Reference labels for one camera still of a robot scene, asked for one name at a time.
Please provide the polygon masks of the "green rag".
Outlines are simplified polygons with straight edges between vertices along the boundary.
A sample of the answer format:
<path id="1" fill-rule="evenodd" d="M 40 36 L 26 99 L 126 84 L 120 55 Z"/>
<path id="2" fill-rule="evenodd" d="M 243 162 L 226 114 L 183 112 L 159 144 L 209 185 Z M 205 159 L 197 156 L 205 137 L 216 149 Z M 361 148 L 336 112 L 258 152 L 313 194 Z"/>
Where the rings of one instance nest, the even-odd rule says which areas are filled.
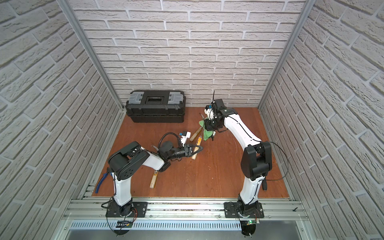
<path id="1" fill-rule="evenodd" d="M 203 130 L 203 140 L 207 141 L 208 139 L 214 139 L 215 136 L 215 131 L 208 131 L 206 128 L 206 124 L 204 120 L 199 121 L 200 126 L 202 127 Z"/>

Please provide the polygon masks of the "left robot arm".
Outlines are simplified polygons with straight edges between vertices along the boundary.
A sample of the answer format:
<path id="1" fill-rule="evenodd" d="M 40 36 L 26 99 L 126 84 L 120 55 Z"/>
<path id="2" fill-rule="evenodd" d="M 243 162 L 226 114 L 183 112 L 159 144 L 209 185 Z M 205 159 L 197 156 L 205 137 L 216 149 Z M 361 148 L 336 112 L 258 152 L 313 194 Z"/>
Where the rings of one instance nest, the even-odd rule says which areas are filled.
<path id="1" fill-rule="evenodd" d="M 131 142 L 108 160 L 114 179 L 115 203 L 120 207 L 131 203 L 131 178 L 142 165 L 164 172 L 173 160 L 190 158 L 202 150 L 202 146 L 184 144 L 175 147 L 172 142 L 166 141 L 156 153 L 152 153 L 138 142 Z"/>

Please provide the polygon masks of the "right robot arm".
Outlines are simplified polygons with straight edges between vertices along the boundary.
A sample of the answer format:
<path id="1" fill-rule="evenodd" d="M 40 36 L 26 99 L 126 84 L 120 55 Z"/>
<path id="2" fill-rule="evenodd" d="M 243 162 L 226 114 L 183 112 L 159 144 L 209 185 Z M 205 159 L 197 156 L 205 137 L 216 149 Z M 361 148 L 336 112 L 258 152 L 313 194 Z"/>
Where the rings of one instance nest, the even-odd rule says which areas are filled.
<path id="1" fill-rule="evenodd" d="M 256 137 L 244 124 L 233 108 L 227 108 L 223 100 L 213 100 L 205 107 L 205 129 L 218 131 L 228 129 L 243 148 L 241 169 L 245 176 L 243 188 L 239 194 L 239 204 L 251 206 L 258 201 L 258 194 L 266 176 L 272 170 L 271 144 Z"/>

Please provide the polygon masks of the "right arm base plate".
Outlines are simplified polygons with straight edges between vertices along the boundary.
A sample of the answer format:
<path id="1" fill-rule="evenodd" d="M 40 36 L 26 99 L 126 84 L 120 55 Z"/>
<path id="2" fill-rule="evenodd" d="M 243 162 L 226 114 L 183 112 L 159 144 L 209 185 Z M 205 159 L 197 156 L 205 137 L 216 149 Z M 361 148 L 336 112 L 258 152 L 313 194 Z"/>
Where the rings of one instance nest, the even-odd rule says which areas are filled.
<path id="1" fill-rule="evenodd" d="M 262 204 L 259 201 L 250 205 L 245 205 L 241 201 L 224 202 L 224 212 L 226 218 L 262 219 L 265 217 Z"/>

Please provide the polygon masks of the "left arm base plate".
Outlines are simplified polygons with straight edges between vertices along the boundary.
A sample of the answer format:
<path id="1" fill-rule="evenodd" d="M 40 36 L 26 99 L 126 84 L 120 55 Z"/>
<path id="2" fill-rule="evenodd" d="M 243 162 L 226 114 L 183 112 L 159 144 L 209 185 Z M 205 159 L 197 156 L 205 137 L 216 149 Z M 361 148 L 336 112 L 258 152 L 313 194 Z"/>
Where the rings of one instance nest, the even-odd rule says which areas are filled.
<path id="1" fill-rule="evenodd" d="M 148 207 L 148 202 L 128 202 L 124 206 L 119 206 L 114 200 L 107 207 L 106 216 L 108 218 L 127 217 L 144 218 Z"/>

